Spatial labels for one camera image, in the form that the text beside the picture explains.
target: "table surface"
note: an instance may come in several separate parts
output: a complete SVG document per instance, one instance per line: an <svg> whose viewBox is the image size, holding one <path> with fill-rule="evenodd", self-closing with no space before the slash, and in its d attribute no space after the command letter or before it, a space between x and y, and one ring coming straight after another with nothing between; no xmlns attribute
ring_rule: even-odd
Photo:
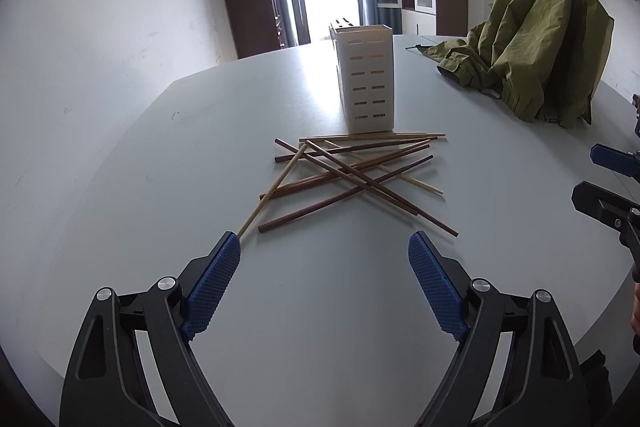
<svg viewBox="0 0 640 427"><path fill-rule="evenodd" d="M444 197L401 180L388 186L460 236L368 194L272 232L250 229L209 329L192 343L238 426L415 423L457 346L408 263L416 230L504 293L548 289L574 342L628 273L617 234L576 212L571 193L588 180L640 201L636 182L589 160L596 142L637 148L632 105L601 84L593 126L524 123L405 50L418 42L430 43L394 37L395 131L447 134L431 147L434 159L412 171ZM64 375L97 289L144 291L209 253L225 230L237 231L283 168L273 162L283 152L274 138L296 143L345 130L329 42L174 82L105 161L56 247L38 339L44 359ZM300 164L290 176L317 171ZM345 187L273 201L256 223Z"/></svg>

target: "olive green cloth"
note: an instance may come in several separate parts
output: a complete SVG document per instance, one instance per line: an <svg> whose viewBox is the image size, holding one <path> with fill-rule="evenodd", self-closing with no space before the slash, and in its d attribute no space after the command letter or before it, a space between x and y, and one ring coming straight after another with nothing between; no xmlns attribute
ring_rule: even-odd
<svg viewBox="0 0 640 427"><path fill-rule="evenodd" d="M589 113L611 24L598 0L495 0L467 42L417 48L461 86L500 91L522 120L544 105L545 116L571 127Z"/></svg>

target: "slotted plastic container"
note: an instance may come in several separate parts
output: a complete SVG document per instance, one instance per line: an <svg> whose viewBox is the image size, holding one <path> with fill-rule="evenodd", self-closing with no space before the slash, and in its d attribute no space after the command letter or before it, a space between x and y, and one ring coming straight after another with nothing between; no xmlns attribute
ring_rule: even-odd
<svg viewBox="0 0 640 427"><path fill-rule="evenodd" d="M391 28L336 19L330 35L337 54L340 98L350 134L394 128L394 48Z"/></svg>

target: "blue gripper pad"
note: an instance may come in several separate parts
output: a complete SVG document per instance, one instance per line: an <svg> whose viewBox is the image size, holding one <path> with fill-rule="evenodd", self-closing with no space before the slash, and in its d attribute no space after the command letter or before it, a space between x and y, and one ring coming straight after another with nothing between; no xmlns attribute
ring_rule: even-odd
<svg viewBox="0 0 640 427"><path fill-rule="evenodd" d="M186 318L180 327L185 340L192 341L196 333L207 329L239 263L240 241L232 233L187 297Z"/></svg>
<svg viewBox="0 0 640 427"><path fill-rule="evenodd" d="M463 318L463 299L418 233L409 240L409 263L442 331L463 341L469 330Z"/></svg>
<svg viewBox="0 0 640 427"><path fill-rule="evenodd" d="M619 172L632 178L640 174L640 165L633 154L619 151L606 145L596 143L589 154L591 161L610 171Z"/></svg>

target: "wooden chopstick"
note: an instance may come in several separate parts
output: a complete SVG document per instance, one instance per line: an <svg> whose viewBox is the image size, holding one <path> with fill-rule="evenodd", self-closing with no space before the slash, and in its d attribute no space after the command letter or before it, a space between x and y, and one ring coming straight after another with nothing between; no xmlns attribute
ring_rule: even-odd
<svg viewBox="0 0 640 427"><path fill-rule="evenodd" d="M274 193L276 188L278 188L278 186L282 183L282 180L287 176L287 174L289 174L289 171L293 168L293 166L300 159L300 157L305 153L305 149L306 149L306 144L301 144L300 147L298 148L296 154L291 159L291 161L289 163L287 163L287 166L280 173L280 175L276 178L276 181L273 182L273 185L271 185L271 187L269 187L269 190L267 190L266 194L264 195L264 197L262 198L260 203L258 203L258 206L255 207L254 211L251 213L251 215L244 222L244 225L242 225L242 227L240 227L240 230L238 230L238 233L236 234L238 236L238 239L240 239L242 237L242 234L244 232L246 232L246 229L249 228L249 225L255 219L255 216L257 216L258 213L260 213L260 211L262 210L263 206L265 206L265 204L267 204L267 201L269 201L269 198L271 198L271 195Z"/></svg>
<svg viewBox="0 0 640 427"><path fill-rule="evenodd" d="M408 171L409 169L417 167L421 163L424 163L430 160L431 158L433 158L433 155L425 156L425 158L421 158L413 163L410 163L409 165L405 165L404 167L396 169L395 171L391 171L388 174L385 174L384 176L380 176L380 178L376 178L376 181L378 183L387 181L388 179L393 178L394 176L398 176L402 172L405 172L405 171ZM262 232L268 232L269 230L277 229L277 227L281 227L286 223L290 223L291 221L298 219L299 217L303 217L303 216L306 216L307 214L311 214L312 212L315 212L316 210L320 210L321 208L329 206L330 204L336 203L337 201L343 200L345 198L349 198L350 196L353 196L358 192L362 192L361 187L353 187L350 190L345 190L344 192L341 192L340 194L338 194L337 196L334 196L333 198L327 198L323 201L320 201L319 203L311 204L309 206L306 206L305 208L302 208L300 210L287 214L286 216L278 217L277 219L273 219L271 221L267 221L266 223L262 223L261 225L258 225L258 231L262 233Z"/></svg>
<svg viewBox="0 0 640 427"><path fill-rule="evenodd" d="M428 132L370 132L365 134L338 134L337 136L309 136L307 138L298 139L299 142L311 140L314 142L323 142L331 140L332 142L347 142L358 140L394 140L409 138L437 138L444 137L444 133L428 133Z"/></svg>
<svg viewBox="0 0 640 427"><path fill-rule="evenodd" d="M431 216L430 214L427 214L424 210L422 210L419 206L414 205L411 201L405 200L402 196L399 196L394 191L392 191L390 188L385 187L385 185L379 184L377 181L372 180L371 178L369 178L363 172L360 172L357 169L354 169L353 167L351 167L349 164L339 160L333 154L325 151L324 149L322 149L321 147L319 147L315 143L311 142L311 140L306 140L305 143L309 147L311 147L311 149L313 149L316 152L322 153L322 155L325 156L325 158L330 159L332 162L334 162L336 165L339 165L340 167L345 169L347 172L350 172L351 174L354 174L355 176L360 178L362 181L367 182L370 185L373 185L380 192L384 192L387 196L391 197L392 199L400 201L401 203L405 204L409 208L415 210L416 212L418 212L418 214L420 214L425 219L428 219L429 221L431 221L434 225L437 225L438 227L441 227L441 229L445 230L446 232L449 232L453 237L458 237L458 232L456 232L452 228L448 227L443 222L441 222L440 220L438 220L435 217Z"/></svg>
<svg viewBox="0 0 640 427"><path fill-rule="evenodd" d="M331 143L328 140L326 140L325 143L329 144L331 147L338 147L335 143ZM329 152L331 154L335 154L334 151L335 151L335 149L331 149ZM361 155L356 154L356 153L351 152L351 151L349 151L347 154L349 156L353 157L356 160L360 160L360 161L366 160L366 158L364 156L361 156ZM380 169L381 171L393 172L393 169L391 169L390 167L387 167L386 165L377 165L376 167L378 169ZM416 187L423 188L424 190L426 190L428 192L432 192L433 194L437 194L439 196L443 195L443 191L440 190L439 188L433 187L432 185L430 185L428 183L421 182L420 180L412 178L411 176L406 176L405 174L398 174L398 178L400 178L402 181L405 181L407 183L411 183L412 185L415 185Z"/></svg>
<svg viewBox="0 0 640 427"><path fill-rule="evenodd" d="M427 138L426 140L421 141L415 145L403 147L399 151L391 152L382 156L377 156L370 160L354 163L351 166L355 169L368 169L370 167L375 167L377 165L380 165L381 163L386 163L391 160L396 160L407 154L411 154L411 153L426 149L427 147L429 147L430 140L431 138ZM276 143L279 145L282 145L284 142L282 142L282 140L276 140ZM315 176L303 178L296 182L291 182L283 185L282 187L278 187L277 190L273 193L272 198L281 198L286 194L293 194L294 192L300 192L300 190L305 190L306 188L316 187L317 185L322 185L323 183L326 183L331 180L335 180L336 178L337 176L335 176L332 172L325 172L324 174L316 174Z"/></svg>
<svg viewBox="0 0 640 427"><path fill-rule="evenodd" d="M282 145L285 149L289 149L290 151L291 150L293 150L293 151L296 150L295 147L293 147L292 145L289 145L286 142L283 142L282 140L276 139L276 142L277 142L278 145ZM319 167L322 167L323 169L327 169L332 174L335 174L336 176L339 176L340 178L343 178L343 179L353 183L354 185L357 185L358 187L364 188L364 190L368 190L372 194L375 194L378 197L382 198L383 200L388 201L391 204L394 204L398 208L402 208L402 210L407 211L409 214L412 214L413 216L417 216L418 215L418 212L414 208L412 208L408 204L405 204L403 201L399 201L396 198L394 198L392 196L389 196L388 194L385 194L383 191L378 190L377 187L369 186L369 185L367 185L366 182L363 182L359 178L354 177L354 176L350 176L348 174L345 174L344 172L336 169L335 167L329 165L328 163L323 162L322 160L319 160L318 158L314 158L313 156L305 156L304 154L303 154L303 157L306 160L309 160L311 163L315 163Z"/></svg>
<svg viewBox="0 0 640 427"><path fill-rule="evenodd" d="M438 137L429 137L430 139L434 139L437 140ZM393 140L393 141L383 141L383 142L375 142L375 143L364 143L361 145L351 145L350 147L340 147L336 144L331 144L333 147L335 147L334 149L331 149L329 152L331 154L340 154L340 153L344 153L344 152L353 152L353 151L364 151L367 149L379 149L381 147L388 147L388 146L392 146L392 145L405 145L408 143L417 143L420 141L423 141L424 138L420 137L420 138L408 138L405 140ZM309 156L322 156L320 153L318 152L312 152L312 153L307 153ZM282 156L276 156L274 158L276 163L281 163L281 162L288 162L293 158L292 154L285 154Z"/></svg>

